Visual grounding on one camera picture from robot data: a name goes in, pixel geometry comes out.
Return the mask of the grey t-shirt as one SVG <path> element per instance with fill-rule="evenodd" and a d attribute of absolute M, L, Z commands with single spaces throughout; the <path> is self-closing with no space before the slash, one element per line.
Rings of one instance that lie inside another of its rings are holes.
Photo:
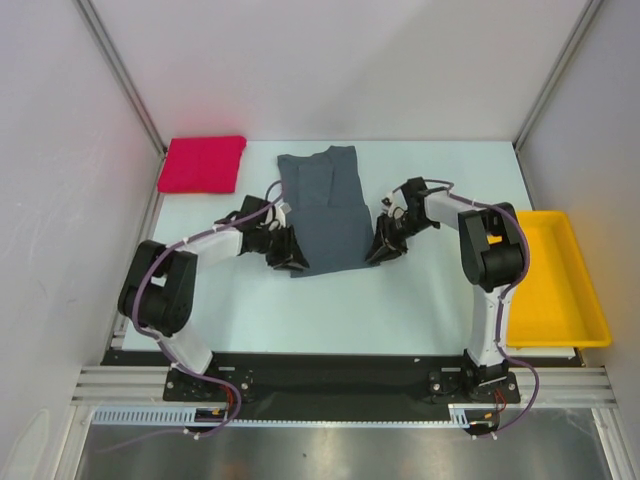
<path fill-rule="evenodd" d="M 365 202 L 353 146 L 331 146 L 308 157 L 283 154 L 277 166 L 287 222 L 309 266 L 294 279 L 368 266 L 373 243 L 371 213 Z"/>

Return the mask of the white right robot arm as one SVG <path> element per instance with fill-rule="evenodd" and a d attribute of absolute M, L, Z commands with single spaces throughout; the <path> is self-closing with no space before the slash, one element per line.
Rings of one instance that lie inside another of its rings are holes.
<path fill-rule="evenodd" d="M 460 372 L 430 382 L 435 395 L 465 395 L 484 401 L 507 380 L 510 359 L 505 329 L 517 286 L 529 270 L 525 234 L 509 203 L 486 204 L 454 194 L 452 183 L 415 177 L 393 189 L 371 219 L 362 207 L 268 209 L 267 261 L 297 274 L 325 274 L 378 266 L 408 252 L 408 241 L 447 226 L 459 238 L 461 266 L 473 287 L 472 333 Z"/>

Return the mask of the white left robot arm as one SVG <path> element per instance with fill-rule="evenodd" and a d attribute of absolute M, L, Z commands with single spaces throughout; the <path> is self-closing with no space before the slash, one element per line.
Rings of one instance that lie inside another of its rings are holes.
<path fill-rule="evenodd" d="M 154 240 L 138 245 L 117 308 L 168 358 L 164 400 L 235 405 L 250 399 L 251 377 L 223 372 L 190 323 L 196 280 L 203 268 L 247 253 L 262 255 L 274 270 L 308 269 L 287 213 L 277 200 L 246 196 L 240 209 L 204 231 L 171 245 Z"/>

